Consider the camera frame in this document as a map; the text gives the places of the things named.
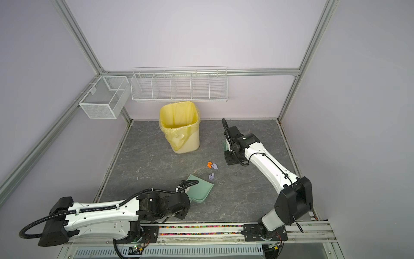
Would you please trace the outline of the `green hand brush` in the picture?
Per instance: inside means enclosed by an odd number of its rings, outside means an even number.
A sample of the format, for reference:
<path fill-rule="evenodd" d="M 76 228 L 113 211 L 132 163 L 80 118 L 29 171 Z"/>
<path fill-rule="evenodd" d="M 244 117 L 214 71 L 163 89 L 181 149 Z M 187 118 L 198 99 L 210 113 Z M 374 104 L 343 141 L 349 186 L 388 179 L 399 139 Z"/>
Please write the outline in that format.
<path fill-rule="evenodd" d="M 223 147 L 225 151 L 229 150 L 229 143 L 226 136 L 224 136 Z"/>

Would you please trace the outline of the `green plastic dustpan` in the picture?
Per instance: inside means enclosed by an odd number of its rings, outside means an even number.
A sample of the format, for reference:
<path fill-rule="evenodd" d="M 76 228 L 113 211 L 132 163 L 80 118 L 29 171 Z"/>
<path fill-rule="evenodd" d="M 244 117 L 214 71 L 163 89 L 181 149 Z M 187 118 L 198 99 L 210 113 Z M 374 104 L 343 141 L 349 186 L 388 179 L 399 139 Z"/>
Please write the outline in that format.
<path fill-rule="evenodd" d="M 190 202 L 203 203 L 207 199 L 214 184 L 200 179 L 192 174 L 188 177 L 188 180 L 199 181 L 198 184 L 191 186 L 186 190 L 186 194 L 189 197 Z"/>

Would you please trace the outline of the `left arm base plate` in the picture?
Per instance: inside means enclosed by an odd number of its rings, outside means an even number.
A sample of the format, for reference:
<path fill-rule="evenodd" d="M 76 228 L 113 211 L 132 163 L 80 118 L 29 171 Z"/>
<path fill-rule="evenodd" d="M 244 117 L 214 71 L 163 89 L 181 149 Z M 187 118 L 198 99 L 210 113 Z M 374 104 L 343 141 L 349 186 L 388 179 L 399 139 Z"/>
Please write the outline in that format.
<path fill-rule="evenodd" d="M 159 226 L 139 226 L 130 229 L 126 238 L 126 243 L 156 243 L 158 238 Z"/>

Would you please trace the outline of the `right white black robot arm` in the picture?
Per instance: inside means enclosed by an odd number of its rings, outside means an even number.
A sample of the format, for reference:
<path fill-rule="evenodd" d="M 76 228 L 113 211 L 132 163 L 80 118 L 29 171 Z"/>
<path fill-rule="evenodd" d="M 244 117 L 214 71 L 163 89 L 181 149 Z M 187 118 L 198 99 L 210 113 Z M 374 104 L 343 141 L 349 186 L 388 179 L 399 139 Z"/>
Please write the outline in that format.
<path fill-rule="evenodd" d="M 222 119 L 227 150 L 227 165 L 256 166 L 272 184 L 278 197 L 274 208 L 258 220 L 259 236 L 268 238 L 276 229 L 297 224 L 297 219 L 313 210 L 312 183 L 284 167 L 252 133 L 242 134 Z"/>

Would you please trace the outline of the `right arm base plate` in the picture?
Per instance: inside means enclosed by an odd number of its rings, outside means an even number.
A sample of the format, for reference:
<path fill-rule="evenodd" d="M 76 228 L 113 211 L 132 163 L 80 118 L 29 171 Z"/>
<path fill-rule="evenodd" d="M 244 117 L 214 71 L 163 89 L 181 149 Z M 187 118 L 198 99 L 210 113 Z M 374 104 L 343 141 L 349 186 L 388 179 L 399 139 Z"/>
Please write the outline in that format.
<path fill-rule="evenodd" d="M 261 224 L 244 224 L 241 234 L 244 236 L 247 242 L 259 242 L 259 241 L 287 241 L 285 227 L 279 227 L 273 231 L 267 230 Z"/>

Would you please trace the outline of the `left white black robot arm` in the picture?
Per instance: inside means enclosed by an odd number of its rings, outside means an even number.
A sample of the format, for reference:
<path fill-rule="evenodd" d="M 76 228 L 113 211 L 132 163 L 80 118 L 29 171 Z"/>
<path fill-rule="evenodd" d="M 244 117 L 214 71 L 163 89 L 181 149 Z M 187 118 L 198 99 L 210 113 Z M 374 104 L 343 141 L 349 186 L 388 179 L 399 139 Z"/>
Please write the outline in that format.
<path fill-rule="evenodd" d="M 40 247 L 63 245 L 84 238 L 111 238 L 135 242 L 143 235 L 141 222 L 165 223 L 171 217 L 184 219 L 190 209 L 186 191 L 197 180 L 183 180 L 173 191 L 147 188 L 130 197 L 96 204 L 60 198 L 49 214 L 19 231 L 22 239 L 39 240 Z"/>

